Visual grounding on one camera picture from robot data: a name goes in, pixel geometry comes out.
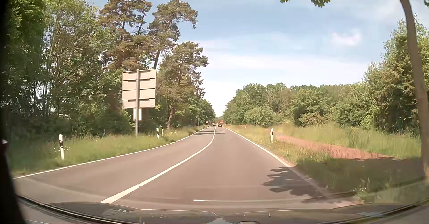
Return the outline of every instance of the metal pole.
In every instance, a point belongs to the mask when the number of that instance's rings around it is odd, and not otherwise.
[[[136,71],[136,137],[139,134],[139,93],[140,93],[140,70]]]

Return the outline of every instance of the asphalt road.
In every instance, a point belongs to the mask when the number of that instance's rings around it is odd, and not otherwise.
[[[320,193],[275,157],[226,128],[208,127],[135,154],[16,178],[44,203],[92,201],[140,209],[330,209]]]

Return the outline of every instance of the grass verge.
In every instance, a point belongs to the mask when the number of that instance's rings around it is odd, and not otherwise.
[[[269,132],[262,127],[247,126],[245,129],[244,126],[228,125],[228,128],[277,156],[294,162],[302,173],[308,174],[334,194],[354,195],[366,203],[413,203],[429,197],[428,186],[421,183],[423,171],[420,158],[334,159],[324,151],[298,147],[288,142],[275,140],[271,144]],[[277,133],[281,126],[274,128]]]
[[[164,131],[164,137],[159,140],[156,135],[69,138],[64,140],[64,161],[60,157],[58,141],[11,141],[8,164],[13,175],[50,170],[155,148],[183,139],[203,128],[205,126]]]
[[[298,139],[361,149],[403,159],[419,157],[421,151],[420,138],[410,134],[386,134],[360,128],[340,128],[334,123],[305,128],[285,124],[273,128],[275,133]]]

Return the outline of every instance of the bare soil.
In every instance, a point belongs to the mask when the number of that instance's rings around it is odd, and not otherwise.
[[[280,141],[289,142],[295,146],[320,150],[329,153],[332,158],[335,159],[379,159],[379,158],[393,158],[392,156],[380,155],[377,153],[370,153],[360,149],[352,149],[343,146],[336,146],[330,144],[324,144],[319,142],[313,142],[309,140],[297,139],[291,136],[277,136],[276,139]]]

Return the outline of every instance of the car hood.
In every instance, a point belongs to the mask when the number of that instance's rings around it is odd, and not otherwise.
[[[388,216],[390,213],[409,209],[412,206],[394,203],[351,205],[347,207],[323,209],[278,209],[267,211],[240,212],[220,215],[209,211],[194,210],[148,210],[133,207],[96,203],[67,202],[42,205],[55,212],[82,219],[101,219],[116,223],[145,224],[247,224],[247,223],[355,223]]]

